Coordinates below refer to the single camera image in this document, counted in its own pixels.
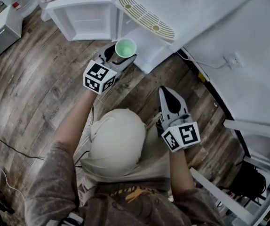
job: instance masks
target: white appliance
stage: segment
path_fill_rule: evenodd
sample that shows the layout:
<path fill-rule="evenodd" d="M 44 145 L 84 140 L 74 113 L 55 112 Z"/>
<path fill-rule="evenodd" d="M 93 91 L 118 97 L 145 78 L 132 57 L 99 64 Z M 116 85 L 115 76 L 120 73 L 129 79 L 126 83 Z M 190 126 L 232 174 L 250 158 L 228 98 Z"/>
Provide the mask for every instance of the white appliance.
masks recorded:
<path fill-rule="evenodd" d="M 21 38 L 22 17 L 12 6 L 0 13 L 0 54 Z"/>
<path fill-rule="evenodd" d="M 67 40 L 137 44 L 135 64 L 151 72 L 248 0 L 57 0 L 47 12 Z"/>

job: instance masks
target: green cup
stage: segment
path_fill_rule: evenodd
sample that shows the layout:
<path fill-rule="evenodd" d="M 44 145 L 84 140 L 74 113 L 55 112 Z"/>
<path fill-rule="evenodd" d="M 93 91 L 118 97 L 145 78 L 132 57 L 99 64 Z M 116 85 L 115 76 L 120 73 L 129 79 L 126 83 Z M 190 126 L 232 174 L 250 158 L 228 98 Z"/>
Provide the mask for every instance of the green cup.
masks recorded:
<path fill-rule="evenodd" d="M 115 44 L 115 52 L 119 57 L 129 58 L 136 53 L 137 46 L 132 39 L 121 39 Z"/>

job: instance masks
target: sleeve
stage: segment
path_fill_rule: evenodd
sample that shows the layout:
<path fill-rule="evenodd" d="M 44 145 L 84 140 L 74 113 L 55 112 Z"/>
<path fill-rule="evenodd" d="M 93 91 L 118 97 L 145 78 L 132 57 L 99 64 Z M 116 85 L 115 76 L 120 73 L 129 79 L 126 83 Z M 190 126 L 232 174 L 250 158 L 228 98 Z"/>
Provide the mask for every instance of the sleeve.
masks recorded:
<path fill-rule="evenodd" d="M 174 201 L 174 205 L 189 217 L 193 225 L 224 225 L 212 198 L 204 190 L 187 190 Z"/>
<path fill-rule="evenodd" d="M 79 206 L 76 172 L 72 157 L 55 143 L 45 157 L 25 200 L 28 226 L 45 226 L 61 220 Z"/>

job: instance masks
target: person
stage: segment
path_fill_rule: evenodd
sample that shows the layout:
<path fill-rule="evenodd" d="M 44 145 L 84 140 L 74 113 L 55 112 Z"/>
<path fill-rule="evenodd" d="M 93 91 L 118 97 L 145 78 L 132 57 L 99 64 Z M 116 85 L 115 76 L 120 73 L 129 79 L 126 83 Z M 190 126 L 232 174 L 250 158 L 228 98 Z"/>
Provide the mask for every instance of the person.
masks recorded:
<path fill-rule="evenodd" d="M 98 183 L 80 207 L 72 157 L 96 95 L 84 91 L 55 131 L 51 149 L 25 201 L 27 225 L 45 226 L 51 220 L 61 225 L 73 212 L 83 219 L 82 225 L 88 226 L 222 226 L 209 194 L 195 188 L 184 151 L 169 153 L 170 180 L 153 177 Z M 168 183 L 173 202 L 167 198 Z"/>

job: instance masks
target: brown shirt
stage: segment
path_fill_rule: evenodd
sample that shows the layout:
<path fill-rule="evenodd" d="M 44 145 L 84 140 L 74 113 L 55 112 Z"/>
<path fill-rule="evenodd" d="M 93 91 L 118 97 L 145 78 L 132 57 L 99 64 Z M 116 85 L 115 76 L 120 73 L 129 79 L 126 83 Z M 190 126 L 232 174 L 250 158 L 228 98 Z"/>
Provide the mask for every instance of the brown shirt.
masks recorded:
<path fill-rule="evenodd" d="M 188 190 L 171 203 L 165 196 L 167 183 L 159 179 L 100 185 L 93 189 L 94 196 L 79 207 L 73 159 L 61 144 L 54 144 L 26 198 L 26 223 L 44 226 L 78 209 L 88 226 L 223 225 L 207 192 Z"/>

